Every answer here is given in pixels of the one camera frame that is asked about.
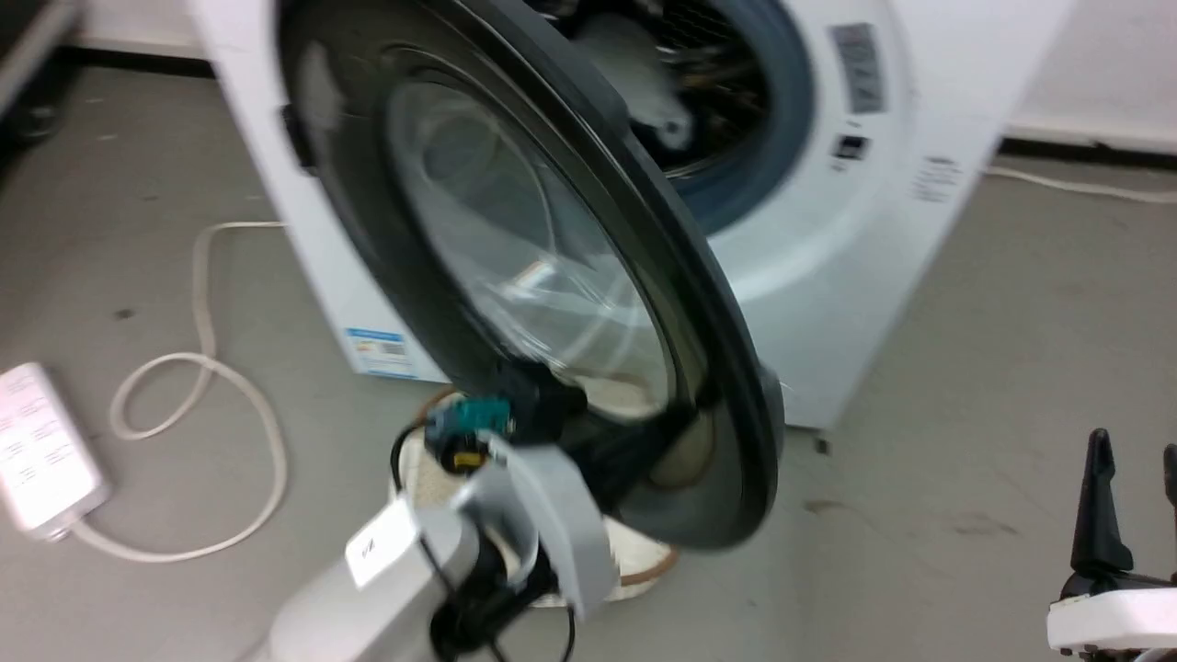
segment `gray floor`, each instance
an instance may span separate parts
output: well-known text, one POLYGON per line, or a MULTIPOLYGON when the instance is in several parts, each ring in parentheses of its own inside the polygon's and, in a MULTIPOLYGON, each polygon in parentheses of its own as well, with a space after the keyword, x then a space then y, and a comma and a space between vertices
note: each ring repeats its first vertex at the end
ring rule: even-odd
MULTIPOLYGON (((1028 161, 1059 177, 1177 177, 1028 161)), ((0 188, 0 366, 51 365, 117 485, 97 525, 179 549, 224 537, 268 486, 260 429, 219 384, 160 441, 112 438, 141 362, 193 349, 188 252, 212 223, 273 218, 212 81, 87 72, 62 133, 0 188)), ((1045 609, 1066 561, 1086 432, 1111 429, 1138 567, 1175 565, 1158 458, 1177 441, 1177 211, 986 180, 819 456, 790 438, 772 521, 687 555, 581 630, 577 660, 1053 660, 1045 609)), ((230 661, 381 504, 390 435, 425 384, 351 375, 278 231, 213 260, 222 356, 270 395, 290 496, 261 534, 179 565, 46 547, 0 527, 0 658, 230 661)), ((191 372, 133 408, 158 419, 191 372)), ((507 636, 554 660, 559 615, 507 636)))

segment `white washing machine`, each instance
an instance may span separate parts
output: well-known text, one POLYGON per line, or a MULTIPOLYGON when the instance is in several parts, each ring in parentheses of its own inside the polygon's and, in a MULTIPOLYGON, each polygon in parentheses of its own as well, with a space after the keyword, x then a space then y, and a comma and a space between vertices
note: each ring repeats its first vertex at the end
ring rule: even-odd
MULTIPOLYGON (((347 360, 359 372, 445 380, 282 120, 279 25, 324 2, 189 1, 347 360)), ((846 405, 1071 5, 530 1, 550 25, 543 40, 572 41, 559 52, 597 64, 625 100, 634 133, 706 232, 757 352, 786 385, 789 423, 810 428, 832 425, 846 405), (636 62, 629 73, 623 60, 636 62)), ((363 22, 357 31, 370 28, 363 22)), ((543 278, 537 265, 519 278, 543 278)))

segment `open round door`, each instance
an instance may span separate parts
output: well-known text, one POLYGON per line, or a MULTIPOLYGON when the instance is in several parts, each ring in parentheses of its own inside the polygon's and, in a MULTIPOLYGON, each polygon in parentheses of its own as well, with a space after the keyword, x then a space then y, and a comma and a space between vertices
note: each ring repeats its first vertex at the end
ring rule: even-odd
POLYGON ((543 362, 587 396, 553 439, 573 457, 664 437, 611 515, 687 547, 751 535, 776 491, 779 383, 573 45, 519 0, 294 0, 280 54, 295 148, 454 384, 488 393, 504 359, 543 362))

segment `white label on robotic arm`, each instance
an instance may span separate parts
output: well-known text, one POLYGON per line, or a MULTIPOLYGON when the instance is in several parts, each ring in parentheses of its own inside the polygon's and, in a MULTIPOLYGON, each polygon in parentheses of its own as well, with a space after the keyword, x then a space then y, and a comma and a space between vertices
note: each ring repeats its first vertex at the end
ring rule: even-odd
POLYGON ((408 499, 395 497, 347 542, 344 557, 355 588, 363 589, 387 570, 408 551, 419 535, 420 528, 408 499))

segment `white power strip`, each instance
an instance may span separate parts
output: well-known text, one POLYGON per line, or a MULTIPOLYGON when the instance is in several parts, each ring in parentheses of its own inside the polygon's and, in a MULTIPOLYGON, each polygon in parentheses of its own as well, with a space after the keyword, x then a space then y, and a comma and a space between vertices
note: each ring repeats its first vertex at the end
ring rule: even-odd
POLYGON ((0 375, 0 489, 16 528, 65 535, 109 496, 48 375, 26 363, 0 375))

